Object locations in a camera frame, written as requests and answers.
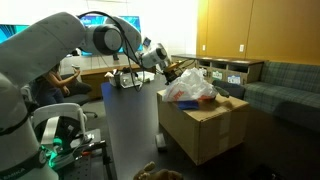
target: black table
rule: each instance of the black table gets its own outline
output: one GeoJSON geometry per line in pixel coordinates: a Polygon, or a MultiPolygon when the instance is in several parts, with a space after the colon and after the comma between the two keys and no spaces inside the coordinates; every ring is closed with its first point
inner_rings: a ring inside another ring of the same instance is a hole
{"type": "Polygon", "coordinates": [[[148,162],[178,171],[187,180],[250,179],[265,164],[286,179],[320,179],[320,134],[252,110],[245,142],[196,166],[159,125],[156,92],[165,89],[156,76],[140,92],[102,84],[112,159],[117,179],[132,179],[148,162]],[[155,135],[164,133],[168,151],[159,153],[155,135]]]}

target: couch cushion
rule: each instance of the couch cushion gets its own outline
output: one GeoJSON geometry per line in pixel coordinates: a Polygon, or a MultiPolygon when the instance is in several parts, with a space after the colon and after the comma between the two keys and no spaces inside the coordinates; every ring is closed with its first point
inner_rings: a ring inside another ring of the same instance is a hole
{"type": "Polygon", "coordinates": [[[320,109],[320,94],[303,90],[254,82],[245,85],[244,100],[254,108],[273,113],[284,102],[295,102],[320,109]]]}
{"type": "Polygon", "coordinates": [[[320,94],[320,66],[265,62],[261,81],[320,94]]]}

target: wooden cabinet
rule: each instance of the wooden cabinet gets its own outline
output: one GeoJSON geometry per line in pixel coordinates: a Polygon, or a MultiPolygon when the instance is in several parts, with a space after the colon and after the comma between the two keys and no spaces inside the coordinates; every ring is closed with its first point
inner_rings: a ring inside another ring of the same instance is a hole
{"type": "MultiPolygon", "coordinates": [[[[90,98],[93,100],[93,99],[99,99],[102,97],[101,84],[103,82],[109,82],[109,78],[104,77],[104,75],[107,72],[112,72],[113,69],[122,70],[123,68],[128,68],[128,67],[129,65],[83,70],[80,75],[82,82],[87,83],[92,87],[92,91],[88,94],[90,98]]],[[[141,69],[137,64],[133,64],[132,70],[133,72],[137,72],[137,71],[140,71],[141,69]]],[[[151,69],[148,69],[147,71],[155,73],[156,69],[151,68],[151,69]]]]}
{"type": "Polygon", "coordinates": [[[243,60],[190,54],[172,55],[172,57],[195,60],[194,67],[206,70],[204,78],[209,83],[214,80],[222,80],[240,85],[258,81],[264,62],[263,60],[243,60]]]}

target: label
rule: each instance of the label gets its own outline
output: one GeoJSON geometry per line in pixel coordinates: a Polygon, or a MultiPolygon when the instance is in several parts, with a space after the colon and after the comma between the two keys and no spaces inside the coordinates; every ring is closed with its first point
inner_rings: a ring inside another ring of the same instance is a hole
{"type": "Polygon", "coordinates": [[[241,84],[240,75],[230,75],[228,76],[228,82],[232,84],[241,84]]]}
{"type": "Polygon", "coordinates": [[[213,71],[212,72],[212,78],[214,80],[222,80],[222,72],[220,71],[213,71]]]}

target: monitor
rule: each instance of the monitor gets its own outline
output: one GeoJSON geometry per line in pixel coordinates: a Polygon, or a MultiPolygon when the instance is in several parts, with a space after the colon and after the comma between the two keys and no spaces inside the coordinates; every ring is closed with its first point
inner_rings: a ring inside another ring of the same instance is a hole
{"type": "MultiPolygon", "coordinates": [[[[141,27],[140,27],[140,18],[139,16],[119,16],[125,21],[129,22],[132,26],[134,26],[140,33],[141,33],[141,27]]],[[[90,25],[100,25],[105,22],[107,17],[105,16],[100,16],[100,15],[87,15],[84,16],[80,19],[80,21],[83,23],[85,26],[90,26],[90,25]]],[[[138,51],[142,51],[142,44],[140,44],[138,51]]],[[[91,56],[92,53],[88,53],[85,51],[81,51],[82,56],[91,56]]]]}
{"type": "Polygon", "coordinates": [[[11,36],[27,29],[28,25],[0,24],[0,44],[11,36]]]}

